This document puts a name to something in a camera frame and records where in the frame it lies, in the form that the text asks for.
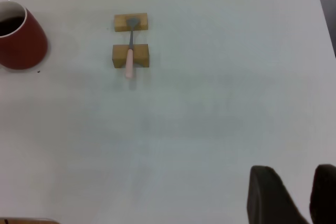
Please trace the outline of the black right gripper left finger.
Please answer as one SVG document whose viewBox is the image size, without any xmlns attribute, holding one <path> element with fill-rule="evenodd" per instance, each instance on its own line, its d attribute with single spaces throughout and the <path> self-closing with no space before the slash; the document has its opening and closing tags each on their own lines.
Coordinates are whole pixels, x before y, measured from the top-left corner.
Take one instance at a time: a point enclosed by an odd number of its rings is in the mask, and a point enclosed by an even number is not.
<svg viewBox="0 0 336 224">
<path fill-rule="evenodd" d="M 247 216 L 253 224 L 307 223 L 279 175 L 268 166 L 250 169 Z"/>
</svg>

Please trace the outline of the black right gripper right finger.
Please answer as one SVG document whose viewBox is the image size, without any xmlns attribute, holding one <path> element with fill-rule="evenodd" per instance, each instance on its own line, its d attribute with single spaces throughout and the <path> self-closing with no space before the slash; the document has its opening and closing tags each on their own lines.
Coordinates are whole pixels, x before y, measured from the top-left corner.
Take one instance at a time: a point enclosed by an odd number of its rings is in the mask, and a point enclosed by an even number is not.
<svg viewBox="0 0 336 224">
<path fill-rule="evenodd" d="M 335 166 L 322 164 L 316 168 L 310 197 L 313 223 L 335 223 Z"/>
</svg>

